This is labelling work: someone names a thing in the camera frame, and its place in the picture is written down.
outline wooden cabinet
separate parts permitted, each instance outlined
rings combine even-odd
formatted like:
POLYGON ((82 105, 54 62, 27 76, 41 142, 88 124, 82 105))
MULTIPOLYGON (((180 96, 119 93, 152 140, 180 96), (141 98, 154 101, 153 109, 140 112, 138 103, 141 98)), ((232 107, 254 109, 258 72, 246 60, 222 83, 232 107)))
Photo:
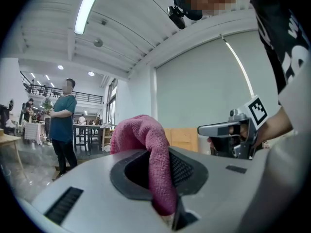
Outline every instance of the wooden cabinet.
POLYGON ((167 140, 171 146, 198 152, 197 128, 164 129, 167 140))

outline man in teal shirt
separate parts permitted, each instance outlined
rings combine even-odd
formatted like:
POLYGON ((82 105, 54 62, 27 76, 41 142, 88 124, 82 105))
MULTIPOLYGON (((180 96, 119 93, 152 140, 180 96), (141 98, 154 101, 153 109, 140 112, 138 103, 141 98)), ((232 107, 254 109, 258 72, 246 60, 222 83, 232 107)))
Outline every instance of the man in teal shirt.
POLYGON ((64 81, 62 87, 64 95, 56 101, 53 110, 50 112, 51 138, 60 169, 56 178, 66 173, 66 159, 71 168, 77 166, 77 158, 72 145, 73 114, 77 105, 76 98, 72 95, 75 85, 73 79, 64 81))

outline shoe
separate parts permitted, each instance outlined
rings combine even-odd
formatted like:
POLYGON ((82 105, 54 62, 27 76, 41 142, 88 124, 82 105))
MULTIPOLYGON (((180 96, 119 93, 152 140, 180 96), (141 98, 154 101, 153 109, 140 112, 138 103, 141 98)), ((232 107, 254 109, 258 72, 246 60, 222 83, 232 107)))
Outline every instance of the shoe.
POLYGON ((58 179, 58 178, 60 178, 60 177, 62 177, 64 175, 64 173, 59 173, 57 176, 56 176, 56 180, 58 179))

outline pink cloth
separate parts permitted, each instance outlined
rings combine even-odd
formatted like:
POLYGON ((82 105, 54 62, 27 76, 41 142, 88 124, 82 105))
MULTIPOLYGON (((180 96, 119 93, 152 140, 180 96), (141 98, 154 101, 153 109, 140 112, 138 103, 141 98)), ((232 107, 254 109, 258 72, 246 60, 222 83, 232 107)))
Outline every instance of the pink cloth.
POLYGON ((149 190, 154 197, 153 206, 161 216, 171 215, 176 209, 176 190, 171 180, 168 146, 162 126, 146 115, 119 123, 111 139, 111 154, 134 149, 150 152, 149 190))

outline linear led light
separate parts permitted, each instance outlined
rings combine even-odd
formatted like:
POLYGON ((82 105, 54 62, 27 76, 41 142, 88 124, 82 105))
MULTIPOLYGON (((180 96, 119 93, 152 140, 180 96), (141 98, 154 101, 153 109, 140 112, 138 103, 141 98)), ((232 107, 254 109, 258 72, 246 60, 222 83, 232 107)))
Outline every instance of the linear led light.
POLYGON ((83 34, 85 27, 86 27, 86 21, 88 18, 89 13, 91 12, 91 9, 93 7, 95 0, 82 0, 79 13, 76 20, 76 25, 74 27, 74 32, 77 34, 83 34))
POLYGON ((249 93, 251 94, 251 97, 253 98, 255 95, 254 95, 254 91, 253 91, 253 88, 252 88, 252 85, 251 85, 251 82, 249 81, 249 78, 247 76, 247 73, 240 61, 240 59, 238 58, 237 54, 235 53, 235 51, 233 50, 233 48, 230 46, 229 43, 227 43, 227 41, 224 39, 224 37, 222 35, 220 35, 221 38, 225 41, 226 45, 228 46, 228 48, 231 50, 231 52, 233 53, 234 57, 236 58, 237 62, 239 63, 240 65, 240 68, 243 72, 243 75, 245 77, 245 80, 246 80, 246 83, 247 83, 247 86, 248 86, 248 89, 249 89, 249 93))

